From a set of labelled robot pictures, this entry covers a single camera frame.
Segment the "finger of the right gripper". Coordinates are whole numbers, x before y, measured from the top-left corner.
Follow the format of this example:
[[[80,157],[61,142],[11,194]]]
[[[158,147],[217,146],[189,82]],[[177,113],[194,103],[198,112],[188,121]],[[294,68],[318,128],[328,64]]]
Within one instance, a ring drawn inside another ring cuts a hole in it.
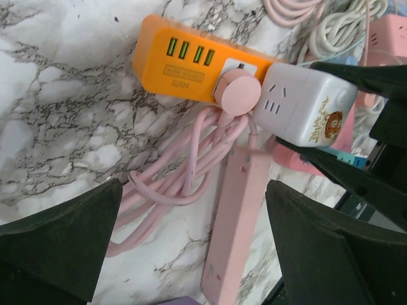
[[[282,140],[277,142],[300,153],[300,147]],[[371,162],[372,170],[362,170],[351,164],[328,157],[308,157],[331,182],[345,188],[370,204],[392,222],[406,222],[406,150],[386,145]]]
[[[311,69],[342,78],[362,92],[375,95],[406,95],[406,65],[362,67],[314,62]]]

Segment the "white tiger cube socket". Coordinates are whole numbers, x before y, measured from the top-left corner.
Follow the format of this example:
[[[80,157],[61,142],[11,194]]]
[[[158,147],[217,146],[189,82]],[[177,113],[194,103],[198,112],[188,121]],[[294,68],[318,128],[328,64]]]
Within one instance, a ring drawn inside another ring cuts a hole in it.
[[[326,72],[274,63],[263,80],[252,118],[298,147],[329,147],[356,100],[352,83]]]

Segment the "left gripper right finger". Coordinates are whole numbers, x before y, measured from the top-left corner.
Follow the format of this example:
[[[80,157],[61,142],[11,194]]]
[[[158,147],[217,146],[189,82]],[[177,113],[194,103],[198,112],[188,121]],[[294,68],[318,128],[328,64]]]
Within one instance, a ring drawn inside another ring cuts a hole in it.
[[[276,180],[266,205],[291,304],[406,304],[406,235]]]

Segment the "pink long power strip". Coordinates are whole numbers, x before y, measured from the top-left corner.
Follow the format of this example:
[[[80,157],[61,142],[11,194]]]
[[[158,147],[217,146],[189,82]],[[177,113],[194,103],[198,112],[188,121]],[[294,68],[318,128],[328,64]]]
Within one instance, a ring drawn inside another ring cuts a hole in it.
[[[268,183],[271,154],[230,151],[201,289],[210,304],[234,304]]]

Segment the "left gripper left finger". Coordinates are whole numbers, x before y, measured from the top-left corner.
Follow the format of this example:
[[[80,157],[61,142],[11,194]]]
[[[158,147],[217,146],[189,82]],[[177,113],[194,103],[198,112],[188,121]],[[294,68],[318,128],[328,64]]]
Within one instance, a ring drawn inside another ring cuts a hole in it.
[[[111,179],[2,225],[1,304],[91,302],[121,197],[121,182]]]

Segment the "teal small plug adapter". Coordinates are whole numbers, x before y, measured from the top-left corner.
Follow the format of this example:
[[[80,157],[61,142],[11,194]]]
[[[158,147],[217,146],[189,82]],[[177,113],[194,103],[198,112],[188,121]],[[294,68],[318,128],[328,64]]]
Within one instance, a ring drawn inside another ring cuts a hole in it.
[[[350,154],[348,152],[343,152],[343,151],[339,151],[337,153],[336,158],[337,158],[337,160],[340,160],[340,161],[348,163],[348,164],[353,164],[354,160],[355,160],[355,157],[353,154]]]

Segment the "purple power strip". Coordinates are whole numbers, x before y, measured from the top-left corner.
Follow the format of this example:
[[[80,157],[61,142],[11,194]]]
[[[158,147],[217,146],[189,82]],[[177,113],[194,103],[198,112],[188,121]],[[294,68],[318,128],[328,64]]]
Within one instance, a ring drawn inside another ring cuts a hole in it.
[[[157,305],[201,305],[201,304],[189,296],[184,296],[167,300],[165,302],[158,303]]]

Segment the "blue small plug adapter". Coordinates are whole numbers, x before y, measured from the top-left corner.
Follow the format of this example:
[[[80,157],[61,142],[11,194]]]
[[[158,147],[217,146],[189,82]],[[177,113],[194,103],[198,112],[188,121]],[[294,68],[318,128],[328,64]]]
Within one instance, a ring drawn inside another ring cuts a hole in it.
[[[367,158],[363,158],[363,157],[359,157],[359,156],[354,156],[351,161],[350,164],[353,165],[354,167],[357,168],[364,168],[366,166],[366,163],[368,162]]]

